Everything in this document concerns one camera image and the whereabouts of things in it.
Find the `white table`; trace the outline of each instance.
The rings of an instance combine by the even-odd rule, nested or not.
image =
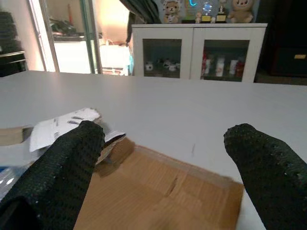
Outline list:
[[[225,131],[250,123],[307,161],[307,87],[148,77],[22,72],[0,79],[0,128],[35,125],[83,107],[139,145],[241,181]],[[31,160],[28,142],[0,147],[1,165]],[[238,230],[264,226],[245,194]]]

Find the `trophy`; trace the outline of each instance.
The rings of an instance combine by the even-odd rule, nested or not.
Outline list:
[[[203,4],[202,17],[201,17],[202,23],[210,23],[211,22],[212,7],[213,7],[213,5],[209,1],[207,1]]]
[[[216,16],[216,23],[226,23],[226,18],[227,18],[226,8],[225,8],[226,2],[227,0],[220,0],[220,7]]]

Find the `floor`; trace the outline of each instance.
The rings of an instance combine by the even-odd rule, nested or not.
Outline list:
[[[270,76],[265,71],[260,70],[256,74],[255,82],[286,85],[307,85],[307,77]]]

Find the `curtain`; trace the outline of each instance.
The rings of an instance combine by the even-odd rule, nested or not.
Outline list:
[[[132,25],[137,23],[160,24],[159,10],[153,0],[120,0],[130,11],[127,26],[127,40],[129,43],[132,34]]]

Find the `white cabinet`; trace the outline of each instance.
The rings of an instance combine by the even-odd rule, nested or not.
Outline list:
[[[266,26],[133,25],[134,75],[254,82]]]
[[[193,28],[133,27],[134,75],[189,79],[192,43]]]

